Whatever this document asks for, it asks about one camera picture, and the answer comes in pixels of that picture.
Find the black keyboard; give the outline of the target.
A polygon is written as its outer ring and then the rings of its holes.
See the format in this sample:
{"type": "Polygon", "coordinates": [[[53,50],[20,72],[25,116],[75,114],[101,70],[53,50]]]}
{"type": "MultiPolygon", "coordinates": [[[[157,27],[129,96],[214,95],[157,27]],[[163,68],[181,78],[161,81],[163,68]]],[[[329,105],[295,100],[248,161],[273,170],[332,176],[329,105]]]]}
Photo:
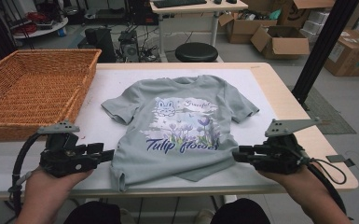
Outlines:
{"type": "Polygon", "coordinates": [[[184,7],[206,4],[206,0],[154,0],[153,4],[157,8],[184,7]]]}

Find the printed open cardboard box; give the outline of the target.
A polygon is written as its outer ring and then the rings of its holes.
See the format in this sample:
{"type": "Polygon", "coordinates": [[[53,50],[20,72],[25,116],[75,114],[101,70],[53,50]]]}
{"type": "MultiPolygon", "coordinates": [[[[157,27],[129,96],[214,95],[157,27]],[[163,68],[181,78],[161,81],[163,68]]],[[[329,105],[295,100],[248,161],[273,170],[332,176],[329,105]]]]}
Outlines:
{"type": "Polygon", "coordinates": [[[312,9],[332,7],[334,3],[335,0],[275,0],[274,8],[281,11],[277,24],[301,28],[312,9]]]}

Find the black metal post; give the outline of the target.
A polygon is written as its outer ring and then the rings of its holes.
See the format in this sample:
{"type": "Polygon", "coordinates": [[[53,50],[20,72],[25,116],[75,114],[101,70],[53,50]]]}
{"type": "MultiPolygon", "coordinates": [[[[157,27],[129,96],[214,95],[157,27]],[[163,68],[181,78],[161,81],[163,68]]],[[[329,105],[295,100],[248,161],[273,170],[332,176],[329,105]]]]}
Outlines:
{"type": "Polygon", "coordinates": [[[359,0],[336,0],[333,5],[296,85],[292,89],[292,94],[300,105],[305,103],[311,87],[358,4],[359,0]]]}

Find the black computer tower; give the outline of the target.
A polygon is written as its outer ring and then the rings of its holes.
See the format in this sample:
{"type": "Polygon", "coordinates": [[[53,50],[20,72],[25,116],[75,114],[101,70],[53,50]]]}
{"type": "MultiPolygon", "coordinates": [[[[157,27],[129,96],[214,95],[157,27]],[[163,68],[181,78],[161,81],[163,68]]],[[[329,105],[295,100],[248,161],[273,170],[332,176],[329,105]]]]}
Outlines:
{"type": "Polygon", "coordinates": [[[110,29],[89,28],[85,30],[85,35],[89,45],[102,51],[98,59],[99,63],[115,63],[117,61],[110,29]]]}

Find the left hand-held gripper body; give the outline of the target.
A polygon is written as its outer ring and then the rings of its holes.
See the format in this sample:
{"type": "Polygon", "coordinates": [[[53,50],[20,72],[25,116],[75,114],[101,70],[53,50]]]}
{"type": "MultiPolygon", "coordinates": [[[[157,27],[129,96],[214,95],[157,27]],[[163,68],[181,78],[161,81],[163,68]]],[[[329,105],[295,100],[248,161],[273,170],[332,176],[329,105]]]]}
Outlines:
{"type": "Polygon", "coordinates": [[[48,136],[39,165],[50,175],[63,177],[94,169],[94,159],[85,155],[87,147],[76,145],[75,132],[79,132],[79,128],[73,123],[64,120],[40,127],[37,132],[48,136]]]}

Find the grey printed t-shirt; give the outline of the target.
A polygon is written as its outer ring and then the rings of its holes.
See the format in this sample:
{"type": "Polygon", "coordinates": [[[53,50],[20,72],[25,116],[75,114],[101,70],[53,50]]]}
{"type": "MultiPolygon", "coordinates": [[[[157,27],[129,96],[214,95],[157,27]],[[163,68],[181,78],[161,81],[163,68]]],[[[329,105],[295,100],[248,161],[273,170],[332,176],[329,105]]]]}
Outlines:
{"type": "Polygon", "coordinates": [[[228,168],[238,148],[231,123],[259,111],[210,75],[140,80],[102,108],[128,127],[111,162],[113,189],[121,192],[171,175],[197,182],[228,168]]]}

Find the person's right hand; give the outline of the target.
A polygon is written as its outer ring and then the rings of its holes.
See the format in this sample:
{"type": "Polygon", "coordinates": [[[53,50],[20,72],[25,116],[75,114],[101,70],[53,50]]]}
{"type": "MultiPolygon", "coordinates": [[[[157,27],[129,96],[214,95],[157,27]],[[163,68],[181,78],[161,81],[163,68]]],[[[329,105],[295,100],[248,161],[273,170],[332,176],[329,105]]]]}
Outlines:
{"type": "Polygon", "coordinates": [[[324,191],[324,186],[307,168],[290,175],[274,174],[259,171],[264,177],[279,183],[295,201],[304,201],[319,192],[324,191]]]}

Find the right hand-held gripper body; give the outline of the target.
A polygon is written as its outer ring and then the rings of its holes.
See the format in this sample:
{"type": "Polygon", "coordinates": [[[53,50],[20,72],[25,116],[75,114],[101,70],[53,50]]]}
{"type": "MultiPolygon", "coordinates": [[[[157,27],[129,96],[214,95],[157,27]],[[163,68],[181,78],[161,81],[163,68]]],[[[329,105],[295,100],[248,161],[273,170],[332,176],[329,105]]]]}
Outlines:
{"type": "Polygon", "coordinates": [[[265,131],[267,140],[258,146],[255,162],[258,171],[275,174],[293,174],[311,158],[298,143],[295,132],[317,125],[318,117],[313,119],[273,119],[265,131]]]}

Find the person's left hand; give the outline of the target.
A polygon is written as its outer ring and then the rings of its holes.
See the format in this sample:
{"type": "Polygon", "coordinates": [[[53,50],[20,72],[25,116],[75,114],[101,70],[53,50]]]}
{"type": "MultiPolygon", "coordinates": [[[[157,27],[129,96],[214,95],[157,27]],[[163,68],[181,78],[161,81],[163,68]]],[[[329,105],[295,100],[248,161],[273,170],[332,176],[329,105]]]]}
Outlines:
{"type": "Polygon", "coordinates": [[[82,173],[55,177],[37,167],[26,181],[24,201],[63,201],[73,187],[88,178],[92,170],[82,173]]]}

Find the person's left leg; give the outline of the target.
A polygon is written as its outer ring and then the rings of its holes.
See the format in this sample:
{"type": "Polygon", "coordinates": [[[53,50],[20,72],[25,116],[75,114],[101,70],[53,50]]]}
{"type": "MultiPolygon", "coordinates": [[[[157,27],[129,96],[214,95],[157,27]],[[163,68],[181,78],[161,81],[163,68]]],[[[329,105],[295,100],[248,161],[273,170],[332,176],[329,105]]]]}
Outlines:
{"type": "Polygon", "coordinates": [[[121,224],[120,218],[117,205],[93,201],[74,209],[63,224],[121,224]]]}

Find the dark grey floor mat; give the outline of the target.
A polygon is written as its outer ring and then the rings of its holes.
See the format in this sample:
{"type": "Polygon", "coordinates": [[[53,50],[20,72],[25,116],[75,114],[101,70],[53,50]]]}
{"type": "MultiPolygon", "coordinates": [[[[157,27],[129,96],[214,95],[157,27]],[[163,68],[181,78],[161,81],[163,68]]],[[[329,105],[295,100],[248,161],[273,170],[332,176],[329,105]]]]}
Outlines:
{"type": "Polygon", "coordinates": [[[323,134],[356,134],[355,129],[315,88],[311,88],[303,108],[311,118],[318,117],[322,121],[317,127],[323,134]]]}

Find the brown wicker basket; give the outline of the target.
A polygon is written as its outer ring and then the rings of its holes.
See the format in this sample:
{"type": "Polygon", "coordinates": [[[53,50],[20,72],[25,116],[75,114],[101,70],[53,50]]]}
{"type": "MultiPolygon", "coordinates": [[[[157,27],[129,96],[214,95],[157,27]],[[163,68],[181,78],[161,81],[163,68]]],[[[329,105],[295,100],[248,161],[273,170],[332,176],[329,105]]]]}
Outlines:
{"type": "Polygon", "coordinates": [[[0,141],[75,121],[96,73],[99,49],[17,50],[0,61],[0,141]]]}

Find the person's right shoe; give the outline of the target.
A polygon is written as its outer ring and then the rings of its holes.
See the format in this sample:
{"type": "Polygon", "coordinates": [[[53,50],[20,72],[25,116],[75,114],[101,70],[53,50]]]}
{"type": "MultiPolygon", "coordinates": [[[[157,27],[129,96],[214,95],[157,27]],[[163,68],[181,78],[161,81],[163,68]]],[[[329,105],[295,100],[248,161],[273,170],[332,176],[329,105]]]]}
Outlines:
{"type": "Polygon", "coordinates": [[[201,209],[195,216],[194,224],[210,224],[214,213],[208,209],[201,209]]]}

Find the person's right leg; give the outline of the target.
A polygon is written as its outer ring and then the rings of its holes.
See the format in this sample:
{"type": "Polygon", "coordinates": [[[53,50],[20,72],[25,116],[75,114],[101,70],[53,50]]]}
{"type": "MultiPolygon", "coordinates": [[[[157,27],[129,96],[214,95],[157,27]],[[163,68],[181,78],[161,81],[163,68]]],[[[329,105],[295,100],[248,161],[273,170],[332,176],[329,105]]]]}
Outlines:
{"type": "Polygon", "coordinates": [[[270,221],[258,203],[241,198],[221,206],[210,224],[270,224],[270,221]]]}

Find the person's leg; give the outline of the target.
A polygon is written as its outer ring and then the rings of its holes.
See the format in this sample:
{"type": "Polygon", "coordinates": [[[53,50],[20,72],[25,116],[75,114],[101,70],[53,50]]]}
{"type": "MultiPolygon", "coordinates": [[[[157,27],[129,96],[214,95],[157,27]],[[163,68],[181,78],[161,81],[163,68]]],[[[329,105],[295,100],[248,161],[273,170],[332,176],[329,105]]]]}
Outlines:
{"type": "Polygon", "coordinates": [[[270,224],[270,221],[258,203],[241,198],[221,206],[210,224],[270,224]]]}
{"type": "Polygon", "coordinates": [[[121,224],[120,218],[117,205],[93,201],[74,209],[63,224],[121,224]]]}

